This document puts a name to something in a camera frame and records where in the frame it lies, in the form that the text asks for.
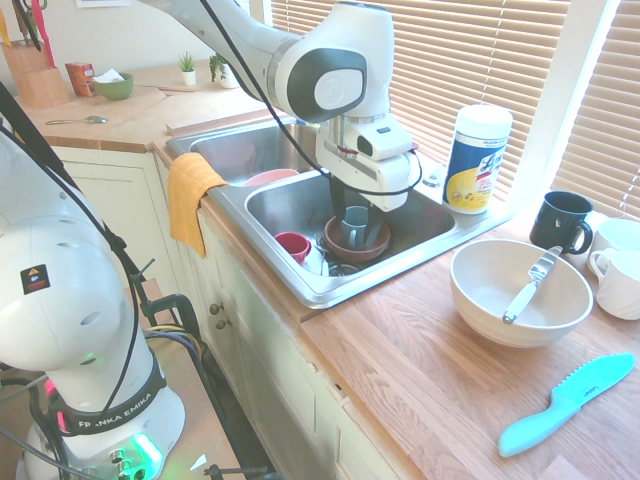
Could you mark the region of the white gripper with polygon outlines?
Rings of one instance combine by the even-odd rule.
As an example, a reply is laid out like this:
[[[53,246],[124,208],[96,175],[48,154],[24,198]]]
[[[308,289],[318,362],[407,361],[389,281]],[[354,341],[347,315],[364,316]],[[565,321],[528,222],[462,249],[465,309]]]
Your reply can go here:
[[[358,193],[369,202],[364,229],[364,246],[377,238],[384,212],[401,207],[417,183],[411,175],[410,153],[374,160],[361,152],[343,151],[334,143],[317,141],[317,161],[330,174],[329,188],[336,219],[346,215],[346,193]]]

